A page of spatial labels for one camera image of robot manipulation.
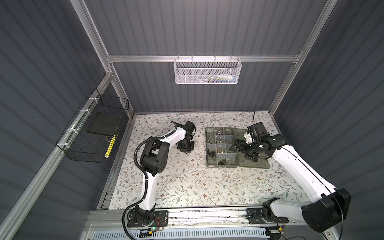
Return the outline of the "translucent green organizer box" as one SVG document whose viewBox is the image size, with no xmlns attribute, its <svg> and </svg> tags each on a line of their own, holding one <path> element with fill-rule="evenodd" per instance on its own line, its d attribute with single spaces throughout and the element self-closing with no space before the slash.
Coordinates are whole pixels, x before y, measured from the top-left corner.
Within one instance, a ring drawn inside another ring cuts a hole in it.
<svg viewBox="0 0 384 240">
<path fill-rule="evenodd" d="M 216 135 L 215 128 L 224 128 L 224 135 Z M 253 169 L 269 169 L 271 165 L 268 160 L 258 159 L 257 161 L 251 161 L 244 157 L 244 154 L 241 151 L 237 151 L 234 148 L 234 143 L 236 139 L 246 141 L 244 134 L 247 131 L 244 129 L 236 129 L 229 127 L 206 127 L 206 161 L 207 167 L 212 168 L 253 168 Z M 215 141 L 213 143 L 209 142 L 209 135 L 213 134 L 215 136 Z M 225 153 L 218 153 L 217 147 L 225 146 Z M 216 156 L 211 158 L 209 153 L 214 151 Z M 226 159 L 226 165 L 218 165 L 218 161 Z"/>
</svg>

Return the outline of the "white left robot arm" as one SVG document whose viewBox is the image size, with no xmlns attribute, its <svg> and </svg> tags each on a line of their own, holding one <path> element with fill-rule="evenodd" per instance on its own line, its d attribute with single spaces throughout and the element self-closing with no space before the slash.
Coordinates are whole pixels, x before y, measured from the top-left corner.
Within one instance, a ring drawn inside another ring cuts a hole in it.
<svg viewBox="0 0 384 240">
<path fill-rule="evenodd" d="M 135 206 L 135 213 L 145 224 L 155 217 L 155 193 L 160 173 L 168 162 L 169 149 L 176 145 L 181 152 L 188 154 L 194 150 L 192 140 L 196 126 L 192 122 L 185 125 L 174 122 L 174 129 L 161 137 L 149 137 L 134 151 L 134 163 L 143 173 L 144 185 L 141 200 Z"/>
</svg>

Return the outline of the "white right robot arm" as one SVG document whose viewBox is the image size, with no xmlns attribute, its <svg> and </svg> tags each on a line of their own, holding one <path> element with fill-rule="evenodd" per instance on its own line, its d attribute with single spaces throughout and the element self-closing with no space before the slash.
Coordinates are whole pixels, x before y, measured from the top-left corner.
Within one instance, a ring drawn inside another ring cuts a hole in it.
<svg viewBox="0 0 384 240">
<path fill-rule="evenodd" d="M 236 140 L 234 149 L 250 160 L 266 154 L 281 164 L 307 194 L 307 202 L 272 198 L 263 203 L 261 216 L 266 223 L 281 218 L 305 222 L 321 233 L 337 224 L 343 224 L 352 199 L 346 189 L 338 189 L 318 174 L 290 144 L 274 143 L 271 137 L 263 142 L 247 143 Z"/>
</svg>

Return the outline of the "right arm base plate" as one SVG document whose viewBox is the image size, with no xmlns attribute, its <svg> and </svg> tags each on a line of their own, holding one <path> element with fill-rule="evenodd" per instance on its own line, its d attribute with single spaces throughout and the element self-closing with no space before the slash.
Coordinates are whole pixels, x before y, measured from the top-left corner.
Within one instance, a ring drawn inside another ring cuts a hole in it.
<svg viewBox="0 0 384 240">
<path fill-rule="evenodd" d="M 268 207 L 247 208 L 246 219 L 250 224 L 287 224 L 288 218 L 276 217 Z"/>
</svg>

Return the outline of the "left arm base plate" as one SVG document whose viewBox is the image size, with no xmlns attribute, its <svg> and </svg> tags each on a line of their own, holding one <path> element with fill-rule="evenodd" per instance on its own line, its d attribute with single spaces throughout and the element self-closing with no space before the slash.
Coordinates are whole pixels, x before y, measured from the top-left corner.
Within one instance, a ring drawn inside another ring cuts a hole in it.
<svg viewBox="0 0 384 240">
<path fill-rule="evenodd" d="M 131 210 L 128 213 L 126 226 L 129 228 L 139 227 L 166 227 L 168 225 L 168 211 L 152 211 L 149 213 L 136 213 Z"/>
</svg>

